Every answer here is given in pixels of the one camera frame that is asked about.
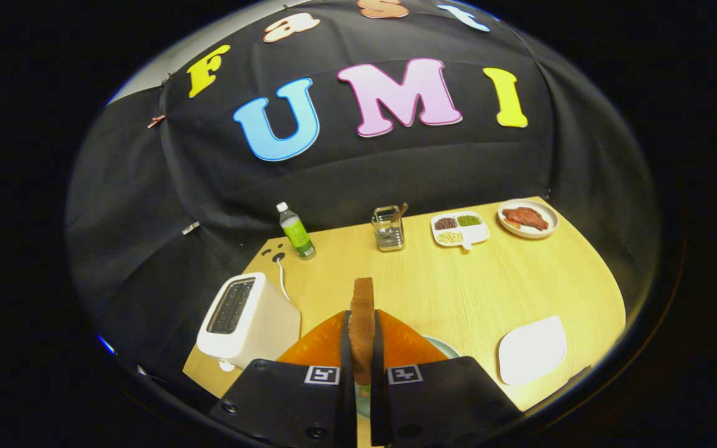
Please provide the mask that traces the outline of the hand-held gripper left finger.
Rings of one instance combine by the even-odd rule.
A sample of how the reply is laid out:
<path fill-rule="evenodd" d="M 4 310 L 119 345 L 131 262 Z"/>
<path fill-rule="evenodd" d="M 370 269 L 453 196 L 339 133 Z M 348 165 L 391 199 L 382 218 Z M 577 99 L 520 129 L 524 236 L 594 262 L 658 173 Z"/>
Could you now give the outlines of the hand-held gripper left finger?
<path fill-rule="evenodd" d="M 355 447 L 357 408 L 349 340 L 342 316 L 340 366 L 256 359 L 209 416 L 253 447 Z"/>

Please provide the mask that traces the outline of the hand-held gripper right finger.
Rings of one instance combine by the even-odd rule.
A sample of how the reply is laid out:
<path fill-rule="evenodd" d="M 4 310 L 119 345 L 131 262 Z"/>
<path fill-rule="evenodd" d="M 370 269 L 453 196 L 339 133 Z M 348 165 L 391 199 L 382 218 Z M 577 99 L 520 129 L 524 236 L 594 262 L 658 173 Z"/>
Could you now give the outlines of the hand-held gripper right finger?
<path fill-rule="evenodd" d="M 456 357 L 385 368 L 385 335 L 375 322 L 370 434 L 384 447 L 515 447 L 523 412 L 480 363 Z"/>

